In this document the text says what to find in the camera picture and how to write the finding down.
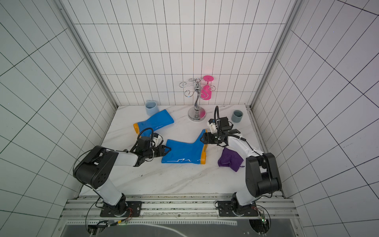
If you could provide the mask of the blue rubber boot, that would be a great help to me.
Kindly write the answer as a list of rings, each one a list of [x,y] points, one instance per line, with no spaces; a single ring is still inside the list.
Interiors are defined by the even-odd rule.
[[[137,134],[141,133],[141,136],[144,137],[150,136],[152,134],[152,131],[149,129],[145,132],[142,132],[146,128],[152,128],[153,131],[156,131],[173,123],[174,119],[171,117],[169,112],[167,110],[162,110],[145,121],[133,124],[133,128]]]
[[[167,140],[166,146],[171,148],[167,155],[162,157],[162,164],[206,164],[207,145],[200,141],[200,138],[206,133],[203,129],[198,138],[193,143],[185,143],[175,140]]]

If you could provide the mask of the purple cloth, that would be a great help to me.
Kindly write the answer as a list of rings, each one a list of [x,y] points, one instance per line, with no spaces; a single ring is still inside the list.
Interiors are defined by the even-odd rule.
[[[221,157],[218,160],[218,166],[229,167],[234,172],[238,172],[241,167],[244,167],[242,165],[243,161],[243,158],[236,151],[225,147],[222,151]]]

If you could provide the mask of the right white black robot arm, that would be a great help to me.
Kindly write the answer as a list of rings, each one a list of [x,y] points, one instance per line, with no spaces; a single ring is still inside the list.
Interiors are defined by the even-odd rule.
[[[276,158],[251,146],[240,131],[226,117],[211,118],[207,125],[210,132],[203,134],[200,141],[230,147],[245,159],[245,187],[234,193],[232,203],[236,208],[253,204],[261,196],[272,195],[282,189]]]

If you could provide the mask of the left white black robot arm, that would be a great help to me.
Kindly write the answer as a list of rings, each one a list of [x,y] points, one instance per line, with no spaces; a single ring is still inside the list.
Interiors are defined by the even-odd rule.
[[[73,175],[82,184],[90,186],[110,207],[120,209],[124,194],[119,191],[109,176],[114,166],[139,167],[147,160],[164,157],[171,151],[155,137],[140,137],[131,150],[116,151],[95,146],[74,167]]]

